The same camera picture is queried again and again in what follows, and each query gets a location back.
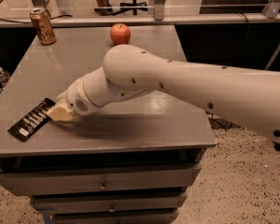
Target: screw hole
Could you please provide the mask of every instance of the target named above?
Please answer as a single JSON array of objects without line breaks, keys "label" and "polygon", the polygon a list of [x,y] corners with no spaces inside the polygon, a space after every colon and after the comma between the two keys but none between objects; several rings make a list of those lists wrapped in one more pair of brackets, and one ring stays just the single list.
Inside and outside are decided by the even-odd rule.
[{"label": "screw hole", "polygon": [[280,137],[280,130],[275,130],[275,131],[273,132],[273,135],[274,135],[275,137]]},{"label": "screw hole", "polygon": [[208,106],[209,109],[213,109],[213,108],[214,108],[214,104],[211,103],[211,102],[209,102],[209,103],[207,104],[207,106]]}]

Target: drawer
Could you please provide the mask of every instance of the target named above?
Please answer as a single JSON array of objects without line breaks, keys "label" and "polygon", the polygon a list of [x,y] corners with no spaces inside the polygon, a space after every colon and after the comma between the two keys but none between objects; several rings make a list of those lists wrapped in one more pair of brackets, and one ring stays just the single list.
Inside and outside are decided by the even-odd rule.
[{"label": "drawer", "polygon": [[116,213],[128,210],[177,208],[186,200],[186,192],[157,191],[102,195],[100,192],[83,196],[33,197],[31,206],[42,214]]},{"label": "drawer", "polygon": [[122,212],[117,214],[79,214],[79,215],[55,215],[55,224],[148,224],[171,223],[178,215],[177,210],[164,209],[153,211]]},{"label": "drawer", "polygon": [[0,174],[0,185],[15,195],[50,195],[126,189],[159,189],[192,185],[197,164]]}]

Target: plastic bottle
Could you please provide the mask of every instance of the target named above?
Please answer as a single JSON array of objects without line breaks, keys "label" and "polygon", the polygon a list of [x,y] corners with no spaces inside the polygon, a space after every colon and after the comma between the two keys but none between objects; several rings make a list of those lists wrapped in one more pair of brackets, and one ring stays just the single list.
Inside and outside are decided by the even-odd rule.
[{"label": "plastic bottle", "polygon": [[2,87],[6,86],[9,79],[10,79],[10,73],[8,71],[2,69],[2,67],[0,67],[0,83],[1,83]]}]

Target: table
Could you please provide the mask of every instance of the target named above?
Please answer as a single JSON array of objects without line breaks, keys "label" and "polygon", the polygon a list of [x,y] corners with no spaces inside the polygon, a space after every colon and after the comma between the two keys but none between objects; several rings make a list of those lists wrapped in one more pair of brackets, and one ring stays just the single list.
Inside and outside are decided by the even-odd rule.
[{"label": "table", "polygon": [[[130,44],[185,61],[174,26],[131,26]],[[204,111],[154,91],[71,122],[48,122],[27,142],[7,129],[44,97],[55,100],[102,64],[109,28],[55,29],[37,38],[0,95],[0,185],[54,223],[170,223],[215,137]]]}]

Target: apple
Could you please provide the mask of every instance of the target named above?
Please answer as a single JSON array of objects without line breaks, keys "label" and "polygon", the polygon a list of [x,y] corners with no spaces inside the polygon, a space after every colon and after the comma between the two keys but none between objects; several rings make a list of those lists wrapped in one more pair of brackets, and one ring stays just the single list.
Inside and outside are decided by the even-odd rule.
[{"label": "apple", "polygon": [[131,38],[131,30],[127,25],[117,23],[111,27],[110,37],[114,45],[128,44]]}]

